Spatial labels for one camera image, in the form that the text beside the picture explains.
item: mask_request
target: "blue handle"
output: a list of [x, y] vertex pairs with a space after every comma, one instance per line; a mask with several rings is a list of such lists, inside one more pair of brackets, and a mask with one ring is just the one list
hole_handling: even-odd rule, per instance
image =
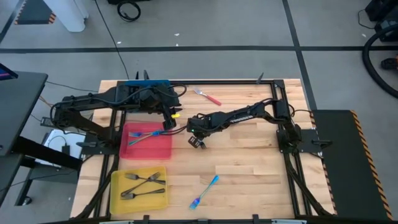
[[210, 185], [215, 184], [215, 183], [218, 181], [218, 179], [219, 179], [219, 177], [218, 177], [218, 175], [216, 175], [216, 176], [213, 178], [213, 180], [211, 181]]

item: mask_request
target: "red tray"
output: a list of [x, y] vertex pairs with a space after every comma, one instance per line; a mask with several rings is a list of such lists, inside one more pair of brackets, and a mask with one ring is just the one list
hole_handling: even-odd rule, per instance
[[126, 123], [123, 127], [120, 157], [123, 159], [170, 159], [172, 155], [172, 136], [159, 135], [143, 139], [132, 146], [129, 142], [140, 137], [130, 137], [129, 133], [148, 133], [161, 130], [162, 123]]

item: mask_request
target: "laptop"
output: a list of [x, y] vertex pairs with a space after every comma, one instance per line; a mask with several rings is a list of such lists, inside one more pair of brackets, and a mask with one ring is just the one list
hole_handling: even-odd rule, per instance
[[18, 78], [18, 75], [0, 63], [0, 81]]

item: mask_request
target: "wooden tabletop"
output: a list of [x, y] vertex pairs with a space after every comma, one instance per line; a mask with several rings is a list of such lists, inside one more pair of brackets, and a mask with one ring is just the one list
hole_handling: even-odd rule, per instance
[[[286, 79], [285, 87], [289, 103], [296, 109], [307, 109], [307, 103], [299, 79]], [[100, 92], [115, 86], [117, 80], [103, 80]], [[252, 105], [272, 97], [265, 85], [199, 85], [204, 93], [222, 102], [217, 106], [203, 96], [196, 95], [192, 86], [180, 97], [183, 110], [177, 118], [177, 128], [184, 126], [187, 118], [197, 113], [231, 111]], [[272, 114], [272, 108], [266, 107]], [[96, 110], [93, 121], [106, 126], [110, 109]], [[162, 115], [129, 114], [126, 122], [163, 121]], [[295, 123], [302, 129], [311, 128], [309, 114], [297, 112]], [[191, 133], [186, 131], [173, 136], [172, 157], [166, 161], [130, 161], [120, 159], [119, 170], [141, 167], [165, 166], [169, 188], [169, 206], [163, 210], [112, 215], [114, 220], [150, 219], [248, 219], [253, 214], [260, 218], [293, 218], [289, 185], [283, 155], [279, 152], [275, 132], [277, 126], [263, 119], [251, 119], [234, 124], [220, 133], [205, 138], [207, 149], [195, 149], [187, 142]], [[300, 154], [303, 172], [309, 190], [330, 213], [333, 206], [326, 184], [325, 173], [319, 158]], [[98, 188], [103, 156], [93, 156], [80, 171], [71, 217], [78, 215]], [[191, 211], [188, 206], [198, 197], [215, 175], [220, 180]], [[297, 195], [300, 211], [304, 213], [301, 193]], [[105, 214], [108, 190], [103, 196], [101, 215]]]

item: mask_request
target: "concrete floor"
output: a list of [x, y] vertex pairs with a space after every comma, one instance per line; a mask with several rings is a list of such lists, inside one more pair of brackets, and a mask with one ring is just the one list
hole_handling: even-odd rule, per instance
[[[17, 4], [7, 0], [0, 15]], [[57, 20], [52, 25], [12, 25], [0, 42], [2, 49], [24, 49], [26, 54], [0, 54], [0, 62], [13, 70], [43, 72], [49, 81], [95, 90], [100, 80], [126, 79], [117, 53], [29, 53], [29, 49], [110, 48], [111, 38], [95, 2], [83, 0], [90, 18], [81, 33], [69, 33]], [[288, 0], [301, 46], [362, 46], [373, 35], [358, 25], [357, 12], [364, 0]], [[116, 7], [98, 0], [118, 47], [179, 46], [293, 46], [281, 0], [152, 0], [140, 2], [142, 17], [133, 23], [120, 20]], [[0, 16], [0, 30], [7, 16]], [[365, 14], [363, 23], [371, 26]], [[374, 51], [374, 65], [396, 52]], [[294, 50], [222, 50], [122, 52], [130, 77], [146, 69], [151, 78], [302, 78]], [[398, 217], [398, 101], [384, 93], [365, 71], [359, 51], [303, 52], [305, 66], [318, 109], [356, 110], [367, 137], [394, 217]], [[380, 71], [398, 87], [398, 73]], [[54, 103], [65, 95], [84, 94], [68, 88], [46, 85], [42, 96]], [[32, 113], [41, 118], [49, 108], [39, 101]], [[41, 142], [49, 128], [29, 119], [22, 135]], [[21, 169], [16, 178], [26, 175]], [[20, 186], [11, 189], [0, 208], [5, 223], [40, 223], [65, 220], [72, 207], [75, 185], [34, 181], [29, 195], [32, 205], [14, 207]]]

